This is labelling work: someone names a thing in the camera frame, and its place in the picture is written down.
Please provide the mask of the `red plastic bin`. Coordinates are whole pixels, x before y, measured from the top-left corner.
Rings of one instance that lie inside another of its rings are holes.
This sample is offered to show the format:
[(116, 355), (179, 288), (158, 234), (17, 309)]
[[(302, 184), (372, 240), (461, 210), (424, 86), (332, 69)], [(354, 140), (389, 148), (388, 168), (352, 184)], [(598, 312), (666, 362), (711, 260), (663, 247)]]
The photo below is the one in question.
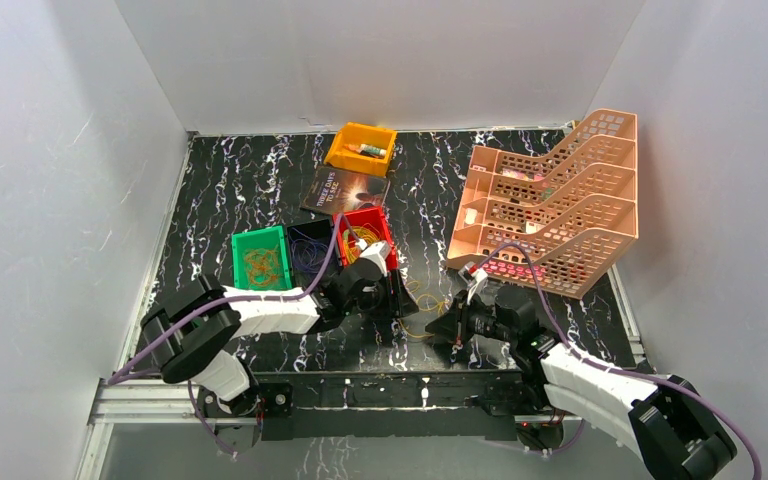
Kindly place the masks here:
[[(390, 246), (390, 253), (386, 259), (387, 270), (398, 268), (398, 252), (393, 241), (389, 224), (381, 207), (373, 206), (360, 210), (349, 211), (344, 214), (345, 220), (352, 227), (352, 231), (368, 246), (379, 241), (385, 241)], [(360, 248), (355, 238), (347, 232), (346, 223), (337, 221), (337, 215), (333, 216), (335, 228), (338, 232), (337, 246), (339, 262), (345, 267), (353, 263), (360, 255)]]

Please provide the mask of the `black plastic bin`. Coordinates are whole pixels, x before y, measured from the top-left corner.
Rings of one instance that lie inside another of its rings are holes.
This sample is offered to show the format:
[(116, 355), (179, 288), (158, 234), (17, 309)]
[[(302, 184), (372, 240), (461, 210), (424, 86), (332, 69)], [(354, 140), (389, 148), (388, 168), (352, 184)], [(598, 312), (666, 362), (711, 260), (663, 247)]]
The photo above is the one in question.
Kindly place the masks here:
[(327, 253), (331, 253), (324, 278), (342, 269), (337, 247), (330, 248), (333, 220), (324, 218), (284, 227), (285, 243), (294, 285), (307, 288), (316, 277)]

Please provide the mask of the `green plastic bin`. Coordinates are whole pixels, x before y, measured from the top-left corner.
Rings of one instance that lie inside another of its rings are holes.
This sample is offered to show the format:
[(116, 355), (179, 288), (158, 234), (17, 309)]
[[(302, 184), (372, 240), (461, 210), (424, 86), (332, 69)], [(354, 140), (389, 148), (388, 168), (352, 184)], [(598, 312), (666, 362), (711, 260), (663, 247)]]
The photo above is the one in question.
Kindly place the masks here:
[(231, 236), (234, 286), (288, 290), (293, 286), (284, 229), (273, 226)]

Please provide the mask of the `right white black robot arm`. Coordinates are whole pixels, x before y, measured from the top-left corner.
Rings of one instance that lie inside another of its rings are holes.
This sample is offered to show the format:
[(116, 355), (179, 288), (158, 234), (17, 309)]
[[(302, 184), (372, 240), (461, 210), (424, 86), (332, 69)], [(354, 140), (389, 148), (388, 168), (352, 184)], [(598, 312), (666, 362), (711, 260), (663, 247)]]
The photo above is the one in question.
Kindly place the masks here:
[(567, 348), (540, 324), (520, 287), (501, 287), (492, 304), (461, 291), (425, 330), (452, 344), (474, 336), (507, 343), (531, 411), (557, 408), (581, 417), (628, 447), (655, 479), (711, 479), (737, 455), (734, 441), (694, 399), (688, 381), (676, 375), (646, 381)]

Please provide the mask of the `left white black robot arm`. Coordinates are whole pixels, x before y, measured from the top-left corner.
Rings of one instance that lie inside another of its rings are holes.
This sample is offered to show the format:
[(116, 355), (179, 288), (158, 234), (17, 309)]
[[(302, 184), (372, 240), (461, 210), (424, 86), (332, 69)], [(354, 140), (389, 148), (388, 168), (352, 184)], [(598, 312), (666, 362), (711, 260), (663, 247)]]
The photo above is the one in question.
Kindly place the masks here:
[(382, 273), (373, 262), (359, 260), (325, 276), (310, 293), (240, 290), (202, 275), (150, 310), (140, 327), (146, 343), (159, 343), (150, 357), (165, 383), (197, 384), (231, 414), (246, 416), (257, 407), (259, 385), (245, 362), (226, 351), (231, 340), (316, 334), (338, 328), (354, 314), (400, 318), (417, 309), (399, 270)]

